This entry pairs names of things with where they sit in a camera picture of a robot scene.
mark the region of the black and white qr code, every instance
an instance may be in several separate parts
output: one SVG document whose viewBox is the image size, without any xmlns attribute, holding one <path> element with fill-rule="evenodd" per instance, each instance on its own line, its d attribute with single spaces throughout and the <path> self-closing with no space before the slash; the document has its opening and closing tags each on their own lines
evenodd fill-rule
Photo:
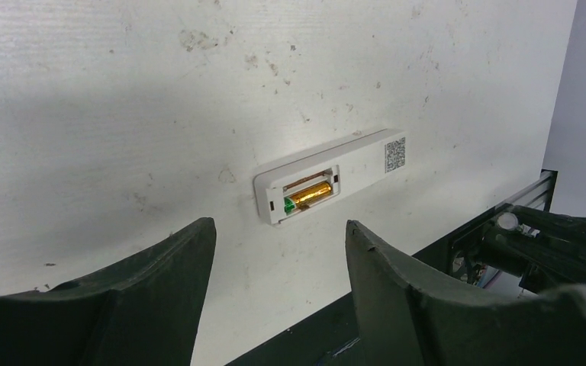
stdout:
<svg viewBox="0 0 586 366">
<path fill-rule="evenodd" d="M 385 144 L 385 173 L 405 165 L 405 137 Z"/>
</svg>

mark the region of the table surface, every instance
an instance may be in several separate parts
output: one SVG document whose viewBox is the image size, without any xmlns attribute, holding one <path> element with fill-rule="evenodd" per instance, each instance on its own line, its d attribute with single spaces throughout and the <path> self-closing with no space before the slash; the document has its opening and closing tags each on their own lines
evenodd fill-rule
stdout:
<svg viewBox="0 0 586 366">
<path fill-rule="evenodd" d="M 538 178 L 575 5 L 0 0 L 0 294 L 213 217 L 192 363 L 234 359 L 349 291 L 348 219 L 414 253 Z M 403 172 L 259 220 L 261 165 L 376 127 Z"/>
</svg>

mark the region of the black mechanical part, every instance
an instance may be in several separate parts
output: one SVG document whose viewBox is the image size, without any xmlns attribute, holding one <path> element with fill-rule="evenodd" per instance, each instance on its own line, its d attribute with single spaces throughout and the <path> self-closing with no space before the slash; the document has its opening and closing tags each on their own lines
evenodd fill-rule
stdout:
<svg viewBox="0 0 586 366">
<path fill-rule="evenodd" d="M 346 228 L 367 364 L 586 364 L 586 285 L 511 300 L 405 255 L 356 221 Z"/>
<path fill-rule="evenodd" d="M 189 364 L 214 221 L 46 293 L 0 297 L 0 364 Z"/>
</svg>

